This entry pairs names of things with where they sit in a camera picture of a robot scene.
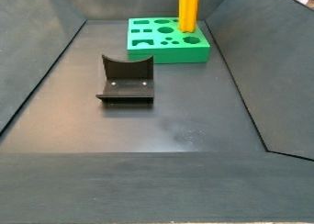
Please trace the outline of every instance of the yellow peg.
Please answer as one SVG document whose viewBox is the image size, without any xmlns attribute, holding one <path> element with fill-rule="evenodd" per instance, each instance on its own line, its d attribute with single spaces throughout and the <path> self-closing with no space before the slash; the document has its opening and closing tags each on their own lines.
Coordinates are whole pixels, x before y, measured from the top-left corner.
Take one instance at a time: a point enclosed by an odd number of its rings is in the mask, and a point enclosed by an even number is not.
<svg viewBox="0 0 314 224">
<path fill-rule="evenodd" d="M 197 27 L 198 9 L 199 0 L 181 0 L 179 29 L 182 32 L 194 32 Z"/>
</svg>

